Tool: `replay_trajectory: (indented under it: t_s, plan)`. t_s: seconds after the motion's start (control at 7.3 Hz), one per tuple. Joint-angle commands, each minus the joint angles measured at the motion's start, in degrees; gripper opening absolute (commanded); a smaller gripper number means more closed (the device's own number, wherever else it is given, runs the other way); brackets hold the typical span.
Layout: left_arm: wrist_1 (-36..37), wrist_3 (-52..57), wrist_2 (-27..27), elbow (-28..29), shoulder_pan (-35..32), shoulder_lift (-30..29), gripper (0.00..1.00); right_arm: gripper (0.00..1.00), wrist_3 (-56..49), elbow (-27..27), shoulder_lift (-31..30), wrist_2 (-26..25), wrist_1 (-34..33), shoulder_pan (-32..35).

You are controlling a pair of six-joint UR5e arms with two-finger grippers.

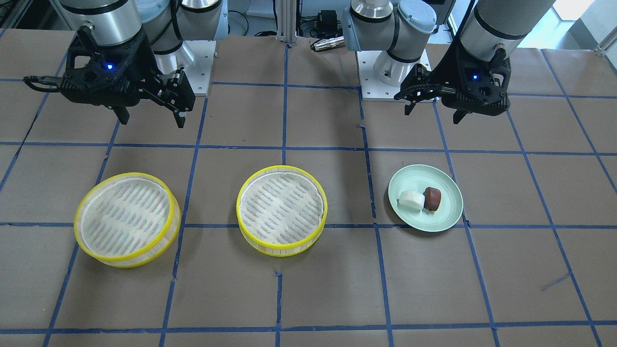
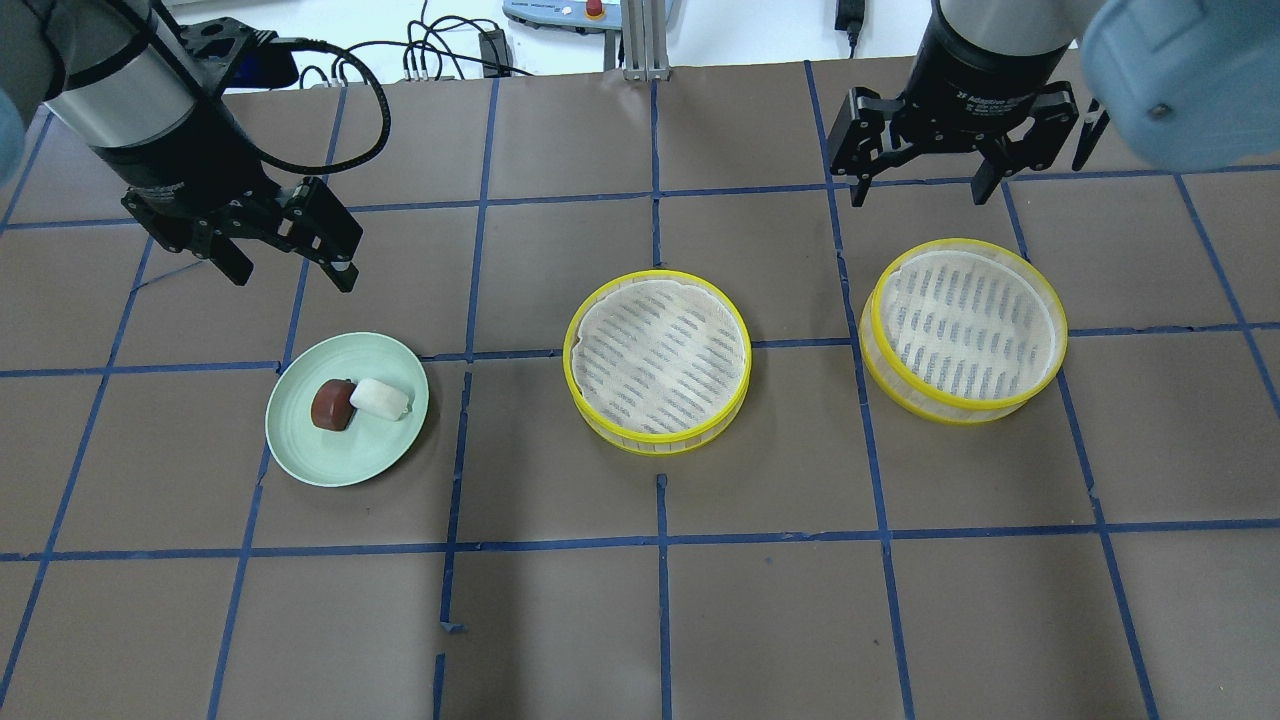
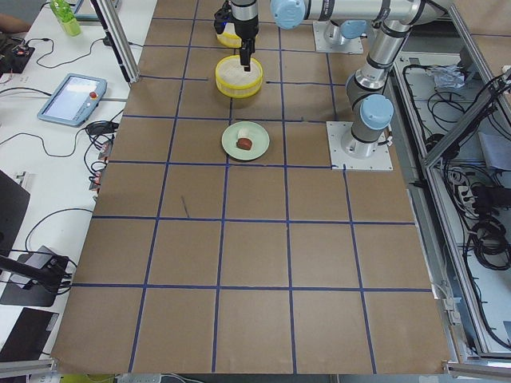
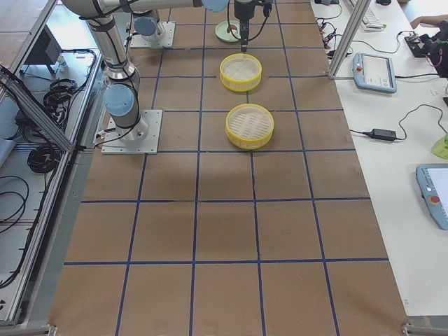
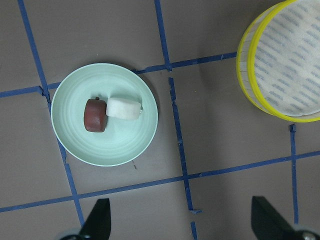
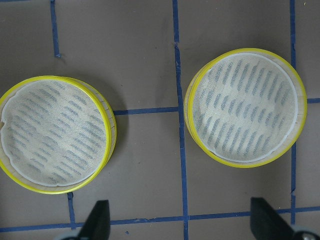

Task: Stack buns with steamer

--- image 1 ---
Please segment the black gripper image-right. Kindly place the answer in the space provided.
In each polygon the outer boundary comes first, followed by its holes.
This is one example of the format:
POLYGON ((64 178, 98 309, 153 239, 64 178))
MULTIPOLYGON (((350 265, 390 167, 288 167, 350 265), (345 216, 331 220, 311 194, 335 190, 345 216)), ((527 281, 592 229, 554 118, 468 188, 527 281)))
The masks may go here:
POLYGON ((404 115, 409 116, 420 101, 439 97, 445 107, 456 110, 454 125, 469 113, 499 116, 510 107, 511 66, 505 49, 492 52, 489 61, 478 59, 467 52, 456 36, 434 70, 419 64, 412 68, 394 99, 407 101, 404 115))

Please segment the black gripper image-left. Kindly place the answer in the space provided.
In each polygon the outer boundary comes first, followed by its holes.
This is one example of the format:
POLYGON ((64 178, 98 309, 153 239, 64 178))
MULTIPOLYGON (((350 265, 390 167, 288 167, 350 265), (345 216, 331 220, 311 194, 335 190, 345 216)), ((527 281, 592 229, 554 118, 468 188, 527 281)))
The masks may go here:
POLYGON ((94 26, 80 26, 67 50, 60 77, 26 76, 24 83, 44 93, 60 93, 68 101, 104 106, 127 125, 129 107, 151 100, 167 108, 178 128, 184 128, 195 94, 185 72, 162 73, 143 29, 127 42, 102 46, 94 39, 94 26))

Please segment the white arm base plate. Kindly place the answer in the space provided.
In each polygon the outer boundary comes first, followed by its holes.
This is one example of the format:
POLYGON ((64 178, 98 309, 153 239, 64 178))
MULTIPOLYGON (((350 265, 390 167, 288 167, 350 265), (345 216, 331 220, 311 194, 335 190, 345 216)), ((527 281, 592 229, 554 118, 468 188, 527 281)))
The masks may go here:
POLYGON ((179 66, 187 75, 196 96, 209 95, 216 41, 184 41, 179 51, 179 66))
POLYGON ((412 63, 396 61, 386 51, 359 51, 356 57, 363 98, 368 101, 395 102, 394 95, 415 65, 430 70, 426 51, 412 63))

